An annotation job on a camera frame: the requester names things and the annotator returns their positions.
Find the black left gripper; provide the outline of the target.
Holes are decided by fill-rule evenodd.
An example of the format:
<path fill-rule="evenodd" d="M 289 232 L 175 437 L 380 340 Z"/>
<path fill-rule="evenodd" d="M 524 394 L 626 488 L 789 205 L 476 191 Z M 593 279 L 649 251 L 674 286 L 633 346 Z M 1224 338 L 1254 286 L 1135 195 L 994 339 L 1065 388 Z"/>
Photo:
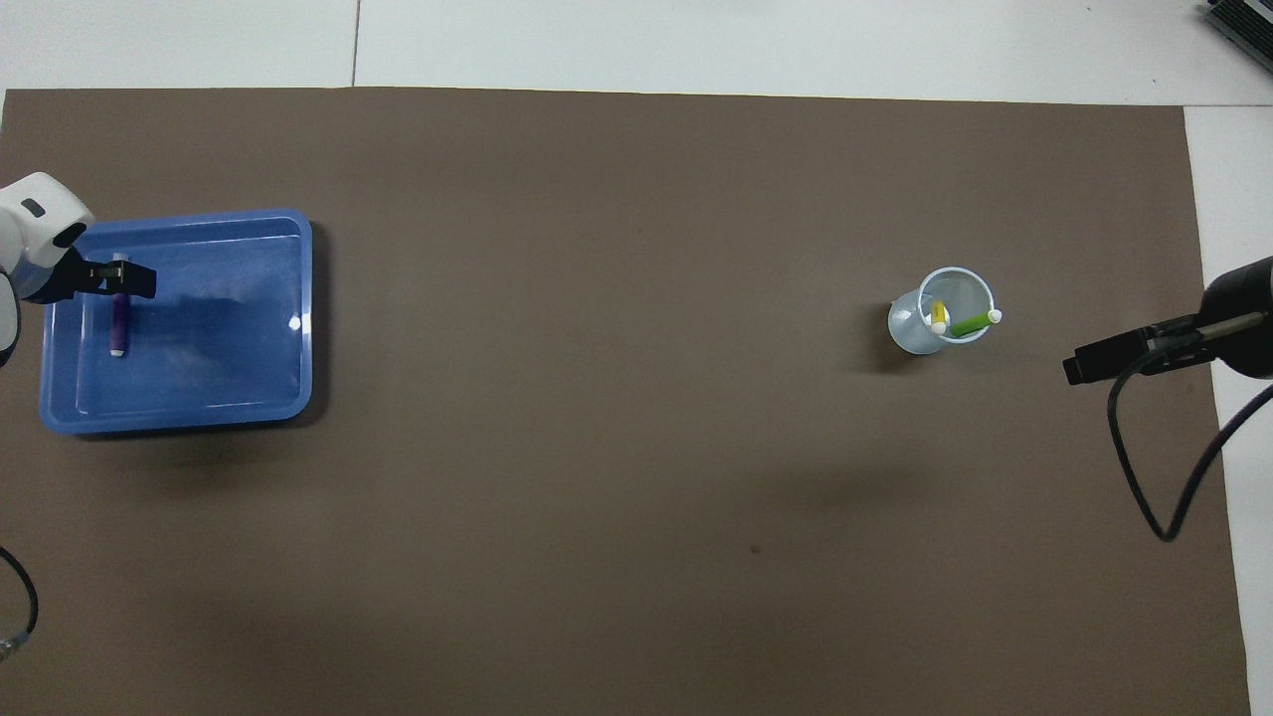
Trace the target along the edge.
<path fill-rule="evenodd" d="M 45 302 L 62 302 L 81 293 L 115 296 L 117 292 L 117 262 L 87 262 L 76 248 L 67 248 L 45 284 Z M 157 271 L 137 264 L 121 264 L 121 294 L 154 298 Z"/>

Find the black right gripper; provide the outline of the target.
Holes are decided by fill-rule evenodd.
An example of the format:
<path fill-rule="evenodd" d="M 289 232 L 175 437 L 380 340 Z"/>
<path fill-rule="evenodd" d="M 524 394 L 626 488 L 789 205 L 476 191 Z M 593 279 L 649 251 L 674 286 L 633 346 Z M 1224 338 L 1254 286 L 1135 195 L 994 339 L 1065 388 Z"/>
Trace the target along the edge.
<path fill-rule="evenodd" d="M 1197 312 L 1077 347 L 1062 362 L 1071 386 L 1097 383 L 1155 348 L 1197 335 L 1143 369 L 1165 373 L 1221 361 L 1249 378 L 1273 380 L 1273 257 L 1225 271 L 1206 287 Z"/>

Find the blue plastic tray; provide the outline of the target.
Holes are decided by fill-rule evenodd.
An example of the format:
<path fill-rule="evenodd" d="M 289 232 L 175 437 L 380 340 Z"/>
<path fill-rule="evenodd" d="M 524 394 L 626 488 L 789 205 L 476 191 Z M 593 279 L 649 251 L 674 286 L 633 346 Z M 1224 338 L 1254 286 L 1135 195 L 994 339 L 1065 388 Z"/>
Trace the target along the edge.
<path fill-rule="evenodd" d="M 157 271 L 132 298 L 127 348 L 109 353 L 112 299 L 45 311 L 38 412 L 59 434 L 132 434 L 292 419 L 313 389 L 313 232 L 292 209 L 103 222 L 90 262 Z"/>

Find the clear plastic cup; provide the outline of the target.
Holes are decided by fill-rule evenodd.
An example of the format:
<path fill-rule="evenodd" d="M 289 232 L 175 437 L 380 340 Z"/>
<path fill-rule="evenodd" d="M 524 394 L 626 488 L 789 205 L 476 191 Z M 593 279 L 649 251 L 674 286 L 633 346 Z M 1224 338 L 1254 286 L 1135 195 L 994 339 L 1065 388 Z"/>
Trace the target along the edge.
<path fill-rule="evenodd" d="M 950 313 L 950 326 L 975 313 L 1001 310 L 990 285 L 967 268 L 937 268 L 890 304 L 887 329 L 894 343 L 913 355 L 932 355 L 948 347 L 967 345 L 987 335 L 990 329 L 969 338 L 933 335 L 929 330 L 931 304 L 942 299 Z"/>

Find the brown table mat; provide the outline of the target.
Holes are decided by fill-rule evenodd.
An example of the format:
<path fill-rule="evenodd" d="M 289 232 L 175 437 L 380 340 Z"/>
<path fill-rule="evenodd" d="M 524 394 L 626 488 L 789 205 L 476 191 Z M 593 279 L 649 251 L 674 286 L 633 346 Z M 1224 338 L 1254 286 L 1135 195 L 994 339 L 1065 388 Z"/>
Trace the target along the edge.
<path fill-rule="evenodd" d="M 1183 110 L 9 90 L 0 181 L 317 228 L 290 426 L 76 440 L 0 369 L 0 716 L 1235 716 L 1222 471 L 1150 533 L 1076 347 L 1197 308 Z M 894 299 L 1001 324 L 913 355 Z"/>

